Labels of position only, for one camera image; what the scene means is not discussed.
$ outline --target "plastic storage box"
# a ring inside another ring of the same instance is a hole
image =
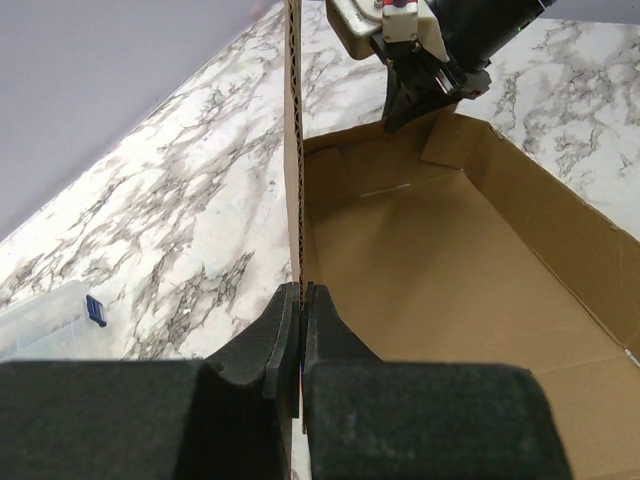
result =
[[[110,358],[104,308],[82,282],[0,311],[0,362]]]

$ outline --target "marble countertop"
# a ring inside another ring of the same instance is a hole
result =
[[[278,5],[4,240],[0,308],[82,280],[132,359],[208,355],[255,319],[291,276],[283,38]],[[380,118],[385,69],[348,57],[320,2],[302,50],[307,136]],[[538,20],[490,70],[459,111],[640,238],[640,27]]]

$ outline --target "blue clip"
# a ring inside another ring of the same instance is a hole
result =
[[[107,326],[107,320],[104,314],[104,307],[102,304],[93,298],[91,295],[87,295],[87,310],[89,311],[89,318],[96,322],[101,327]]]

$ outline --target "white wall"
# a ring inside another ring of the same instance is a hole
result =
[[[640,25],[640,0],[558,0],[545,16]]]
[[[0,0],[0,239],[249,26],[255,3]]]

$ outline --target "cardboard box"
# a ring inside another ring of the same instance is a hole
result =
[[[640,479],[640,244],[485,122],[303,141],[288,0],[294,275],[388,361],[498,362],[545,389],[577,479]]]

